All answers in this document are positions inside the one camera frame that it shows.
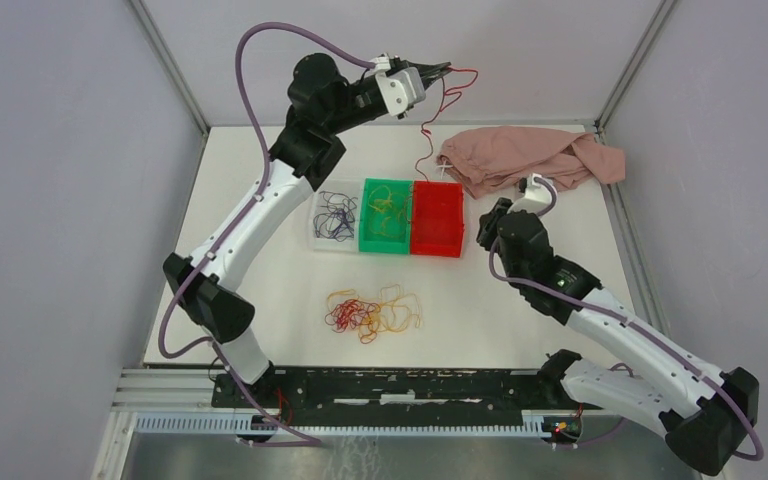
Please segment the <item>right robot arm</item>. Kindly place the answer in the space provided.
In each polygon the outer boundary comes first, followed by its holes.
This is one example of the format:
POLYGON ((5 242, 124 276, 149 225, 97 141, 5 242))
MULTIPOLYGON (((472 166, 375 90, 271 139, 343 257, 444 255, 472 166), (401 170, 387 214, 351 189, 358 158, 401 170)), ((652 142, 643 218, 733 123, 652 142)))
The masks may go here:
POLYGON ((716 476, 732 458, 757 462, 765 450, 755 429, 759 381, 724 371, 680 347, 637 317, 592 273, 556 254, 541 218, 499 199, 479 218, 477 243, 491 275, 515 288, 535 311, 608 350, 626 373, 569 350, 551 355, 537 382, 551 408, 597 406, 662 438, 697 472, 716 476))

